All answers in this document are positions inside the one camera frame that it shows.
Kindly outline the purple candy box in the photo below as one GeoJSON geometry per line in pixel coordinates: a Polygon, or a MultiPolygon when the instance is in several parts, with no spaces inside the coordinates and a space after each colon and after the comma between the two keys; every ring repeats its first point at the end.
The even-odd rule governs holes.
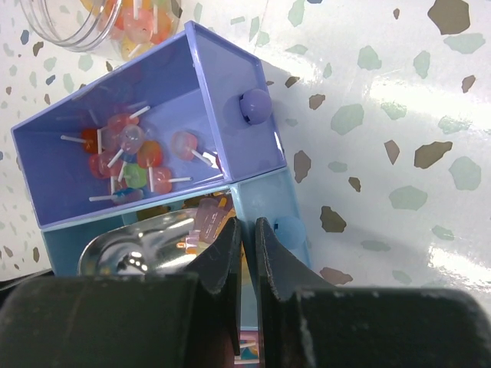
{"type": "Polygon", "coordinates": [[[41,228],[114,215],[89,154],[67,141],[111,117],[140,111],[140,127],[163,149],[164,164],[189,177],[171,196],[219,187],[282,168],[285,156],[270,109],[254,117],[269,92],[261,61],[195,22],[12,128],[35,217],[41,228]]]}

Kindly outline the pink candy box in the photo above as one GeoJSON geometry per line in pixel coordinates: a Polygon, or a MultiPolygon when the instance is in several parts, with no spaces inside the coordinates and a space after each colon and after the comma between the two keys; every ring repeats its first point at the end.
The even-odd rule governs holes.
{"type": "Polygon", "coordinates": [[[257,330],[240,331],[239,355],[235,356],[234,367],[260,367],[259,334],[257,330]]]}

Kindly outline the metal scoop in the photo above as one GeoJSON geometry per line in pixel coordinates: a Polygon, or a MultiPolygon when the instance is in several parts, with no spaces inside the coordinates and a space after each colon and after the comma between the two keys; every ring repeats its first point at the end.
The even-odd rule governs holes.
{"type": "Polygon", "coordinates": [[[88,243],[80,276],[170,274],[192,262],[206,245],[194,231],[197,209],[181,209],[116,228],[88,243]]]}

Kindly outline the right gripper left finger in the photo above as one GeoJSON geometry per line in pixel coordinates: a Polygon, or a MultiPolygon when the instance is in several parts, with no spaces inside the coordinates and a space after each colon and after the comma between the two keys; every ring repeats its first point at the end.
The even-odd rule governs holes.
{"type": "Polygon", "coordinates": [[[37,277],[1,308],[3,367],[231,367],[239,354],[241,226],[182,271],[37,277]]]}

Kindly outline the blue candy box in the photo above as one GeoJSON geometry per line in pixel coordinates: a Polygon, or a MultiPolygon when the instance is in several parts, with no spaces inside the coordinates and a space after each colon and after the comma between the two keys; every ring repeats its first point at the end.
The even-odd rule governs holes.
{"type": "Polygon", "coordinates": [[[298,211],[291,175],[276,170],[231,185],[216,194],[199,193],[165,205],[123,215],[64,225],[43,233],[48,255],[57,276],[75,276],[79,259],[90,241],[99,235],[168,212],[196,208],[194,231],[206,248],[219,235],[230,217],[242,226],[242,253],[257,256],[259,240],[272,239],[273,248],[310,264],[307,235],[298,211]]]}

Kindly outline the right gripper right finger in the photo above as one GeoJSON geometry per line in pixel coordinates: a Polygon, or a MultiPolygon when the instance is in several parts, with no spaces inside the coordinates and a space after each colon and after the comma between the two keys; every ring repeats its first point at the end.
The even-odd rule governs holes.
{"type": "Polygon", "coordinates": [[[490,323],[450,288],[335,287],[259,240],[263,367],[488,367],[490,323]]]}

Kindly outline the clear plastic jar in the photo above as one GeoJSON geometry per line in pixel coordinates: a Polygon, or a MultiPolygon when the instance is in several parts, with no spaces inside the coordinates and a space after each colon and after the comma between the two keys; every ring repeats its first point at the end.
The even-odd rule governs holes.
{"type": "Polygon", "coordinates": [[[29,25],[63,49],[129,61],[176,34],[182,2],[20,1],[29,25]]]}

